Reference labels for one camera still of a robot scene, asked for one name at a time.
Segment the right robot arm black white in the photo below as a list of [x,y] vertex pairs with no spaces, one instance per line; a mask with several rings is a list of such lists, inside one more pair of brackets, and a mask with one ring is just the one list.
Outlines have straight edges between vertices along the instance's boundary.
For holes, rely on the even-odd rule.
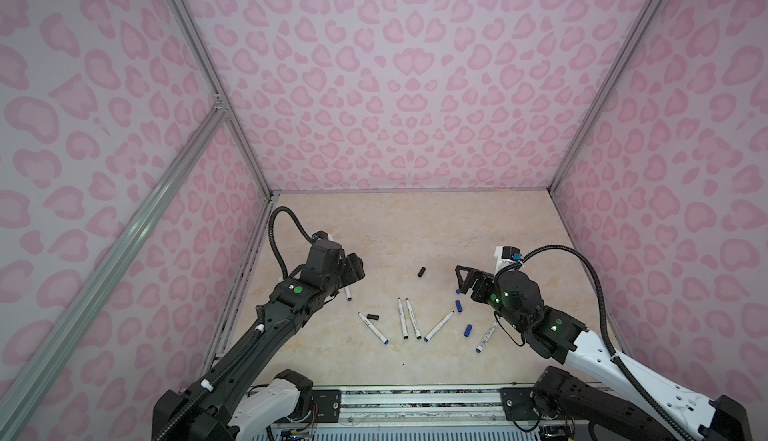
[[509,267],[496,274],[457,266],[458,290],[489,305],[524,345],[552,360],[531,389],[535,412],[570,415],[628,440],[750,440],[738,401],[690,390],[620,352],[573,316],[546,305],[538,284]]

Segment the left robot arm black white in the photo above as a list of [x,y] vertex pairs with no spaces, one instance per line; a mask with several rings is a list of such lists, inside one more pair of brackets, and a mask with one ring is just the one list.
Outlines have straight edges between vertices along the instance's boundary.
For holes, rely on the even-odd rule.
[[237,406],[279,349],[326,304],[365,277],[363,260],[328,239],[310,246],[307,260],[280,281],[257,320],[230,350],[183,392],[167,391],[153,408],[153,440],[234,440]]

